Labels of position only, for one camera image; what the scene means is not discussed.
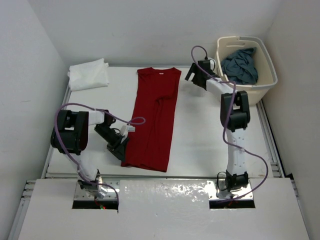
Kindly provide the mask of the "blue t shirt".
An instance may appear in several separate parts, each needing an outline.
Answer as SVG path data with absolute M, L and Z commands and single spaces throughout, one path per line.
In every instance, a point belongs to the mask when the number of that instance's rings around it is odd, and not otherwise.
M 257 48 L 239 49 L 228 55 L 221 63 L 222 73 L 228 80 L 237 85 L 255 85 L 258 81 L 258 71 L 255 68 L 253 56 Z

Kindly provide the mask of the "red t shirt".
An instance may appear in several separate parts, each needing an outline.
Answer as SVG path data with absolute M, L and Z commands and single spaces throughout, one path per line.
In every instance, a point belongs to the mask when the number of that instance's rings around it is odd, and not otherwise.
M 128 134 L 122 167 L 167 171 L 181 73 L 175 67 L 137 70 L 138 88 L 132 117 L 143 117 L 145 123 Z

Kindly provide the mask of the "white printed t shirt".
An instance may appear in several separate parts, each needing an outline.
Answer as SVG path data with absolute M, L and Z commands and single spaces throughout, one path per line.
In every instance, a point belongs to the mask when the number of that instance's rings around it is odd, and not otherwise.
M 109 64 L 104 58 L 70 66 L 67 73 L 70 90 L 74 92 L 107 87 L 110 83 L 108 68 Z

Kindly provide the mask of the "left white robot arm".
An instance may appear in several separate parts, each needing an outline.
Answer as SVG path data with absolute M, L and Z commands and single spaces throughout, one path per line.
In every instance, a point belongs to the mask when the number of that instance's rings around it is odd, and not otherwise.
M 112 128 L 116 119 L 107 110 L 71 111 L 60 110 L 52 130 L 51 146 L 63 154 L 79 175 L 82 190 L 102 198 L 114 188 L 103 183 L 100 171 L 82 152 L 89 141 L 89 126 L 106 141 L 107 150 L 124 162 L 129 137 L 125 130 Z

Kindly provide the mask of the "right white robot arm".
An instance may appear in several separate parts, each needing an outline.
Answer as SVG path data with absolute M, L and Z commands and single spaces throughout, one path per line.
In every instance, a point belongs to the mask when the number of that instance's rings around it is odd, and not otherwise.
M 246 91 L 236 91 L 220 78 L 212 78 L 215 61 L 206 58 L 192 63 L 185 80 L 194 74 L 191 82 L 220 98 L 220 122 L 227 137 L 228 163 L 224 191 L 235 191 L 249 182 L 245 163 L 245 130 L 251 119 Z

